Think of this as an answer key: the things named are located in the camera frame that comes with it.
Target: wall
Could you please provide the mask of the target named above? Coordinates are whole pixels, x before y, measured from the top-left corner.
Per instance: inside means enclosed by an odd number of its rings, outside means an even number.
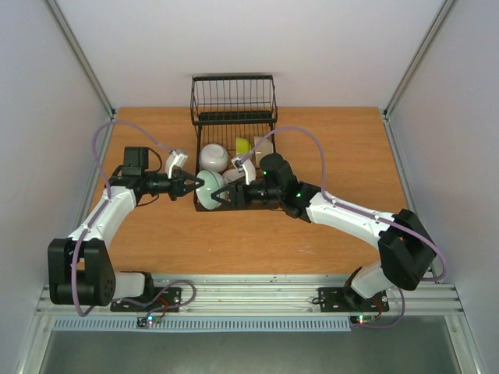
[[[59,3],[115,107],[188,106],[205,72],[272,72],[283,106],[384,107],[441,0]]]
[[[2,4],[0,66],[0,371],[11,373],[48,243],[75,224],[105,113],[41,1]]]
[[[499,2],[460,1],[393,115],[417,210],[499,372]]]

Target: black mounting plate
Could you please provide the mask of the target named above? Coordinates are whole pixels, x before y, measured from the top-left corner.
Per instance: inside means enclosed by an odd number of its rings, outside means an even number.
[[[163,287],[155,287],[154,294],[157,295],[162,289],[163,289]],[[182,289],[180,287],[170,287],[165,292],[163,292],[163,295],[161,295],[161,297],[164,300],[166,300],[166,302],[170,306],[178,305],[182,301]],[[130,299],[140,301],[139,298],[130,298]],[[120,303],[117,303],[117,302],[111,303],[111,311],[112,312],[133,312],[133,313],[149,312],[151,309],[159,308],[162,306],[164,306],[164,303],[160,300],[156,300],[153,304],[149,305],[146,308],[132,304],[131,302],[121,301]],[[168,309],[168,313],[178,313],[178,312],[179,312],[179,308]]]
[[[363,304],[359,306],[358,309],[353,309],[350,307],[348,302],[345,300],[344,288],[343,287],[321,287],[318,289],[319,297],[314,299],[314,304],[320,306],[321,312],[377,312],[378,307],[371,300],[367,299]],[[388,300],[383,302],[382,298],[386,297],[387,293],[385,291],[378,292],[372,298],[374,298],[380,305],[383,312],[390,310],[388,305]]]

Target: wooden table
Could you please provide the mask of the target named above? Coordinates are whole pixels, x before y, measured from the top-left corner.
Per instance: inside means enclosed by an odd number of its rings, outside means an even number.
[[[119,119],[186,151],[184,168],[194,173],[196,135],[188,108],[121,108]],[[284,125],[301,126],[319,138],[330,193],[376,210],[398,212],[405,206],[377,108],[279,108],[278,126]],[[125,146],[151,143],[129,126],[116,126],[104,163],[107,173],[122,163]],[[281,132],[276,147],[300,180],[320,185],[319,153],[310,139]],[[153,168],[154,157],[150,159]],[[100,181],[94,203],[102,185]],[[152,273],[351,273],[379,259],[375,249],[357,238],[282,212],[196,212],[192,195],[175,202],[162,196],[136,208],[109,253],[115,270]]]

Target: vent grille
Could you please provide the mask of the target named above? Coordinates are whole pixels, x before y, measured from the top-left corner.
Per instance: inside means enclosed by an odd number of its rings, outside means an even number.
[[[350,331],[348,317],[170,317],[147,328],[136,317],[58,317],[54,331],[285,332]]]

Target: metal wire basket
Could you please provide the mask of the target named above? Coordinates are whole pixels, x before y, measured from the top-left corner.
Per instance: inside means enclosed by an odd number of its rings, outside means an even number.
[[[223,146],[235,157],[235,138],[254,144],[255,136],[274,129],[278,120],[275,85],[272,75],[234,74],[194,76],[190,101],[191,120],[197,135],[196,174],[199,154],[210,143]],[[257,177],[262,178],[257,167]],[[194,194],[196,210],[206,211]],[[227,210],[220,206],[216,210]]]

